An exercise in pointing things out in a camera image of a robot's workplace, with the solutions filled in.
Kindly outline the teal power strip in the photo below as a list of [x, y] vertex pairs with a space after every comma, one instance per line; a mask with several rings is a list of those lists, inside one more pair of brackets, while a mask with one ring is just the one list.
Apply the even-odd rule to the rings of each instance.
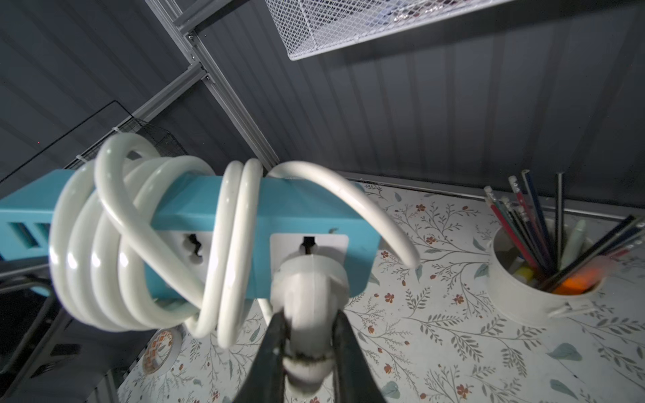
[[[52, 171], [1, 201], [1, 257], [23, 260], [46, 256], [49, 227], [58, 197], [73, 175], [72, 170]], [[151, 221], [157, 232], [204, 233], [214, 229], [219, 176], [185, 174], [161, 199]], [[339, 235], [347, 240], [344, 268], [349, 294], [362, 293], [371, 277], [381, 235], [337, 196], [309, 181], [265, 178], [255, 227], [249, 299], [270, 295], [271, 236], [300, 234], [303, 237]]]

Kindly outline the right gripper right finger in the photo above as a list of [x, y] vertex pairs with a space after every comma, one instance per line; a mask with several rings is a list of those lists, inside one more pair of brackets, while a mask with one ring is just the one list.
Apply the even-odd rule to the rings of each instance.
[[385, 403], [369, 365], [354, 335], [349, 319], [338, 311], [332, 330], [335, 358], [334, 401], [336, 403]]

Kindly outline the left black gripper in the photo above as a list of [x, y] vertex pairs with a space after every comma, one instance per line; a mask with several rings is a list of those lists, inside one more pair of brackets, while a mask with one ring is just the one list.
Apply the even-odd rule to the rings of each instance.
[[73, 318], [45, 261], [1, 263], [3, 402], [114, 402], [151, 336], [106, 332]]

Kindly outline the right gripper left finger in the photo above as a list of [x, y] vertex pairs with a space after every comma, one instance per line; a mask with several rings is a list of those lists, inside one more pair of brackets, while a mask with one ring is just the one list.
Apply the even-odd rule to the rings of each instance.
[[234, 403], [282, 403], [285, 399], [283, 359], [288, 336], [284, 312], [273, 315], [255, 360]]

